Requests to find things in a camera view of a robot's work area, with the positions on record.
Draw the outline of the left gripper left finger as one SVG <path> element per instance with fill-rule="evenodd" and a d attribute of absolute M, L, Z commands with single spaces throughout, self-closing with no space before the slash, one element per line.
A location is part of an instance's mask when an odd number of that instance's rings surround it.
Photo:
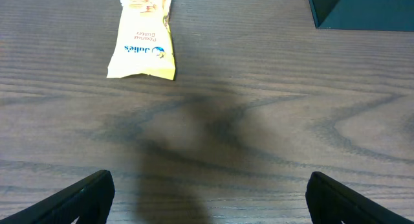
<path fill-rule="evenodd" d="M 1 224 L 106 224 L 114 193 L 110 171 L 99 170 Z"/>

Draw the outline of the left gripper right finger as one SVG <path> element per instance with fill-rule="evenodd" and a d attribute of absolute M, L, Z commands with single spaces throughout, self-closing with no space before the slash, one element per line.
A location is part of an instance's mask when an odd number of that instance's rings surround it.
<path fill-rule="evenodd" d="M 313 224 L 413 224 L 321 172 L 312 172 L 305 198 Z"/>

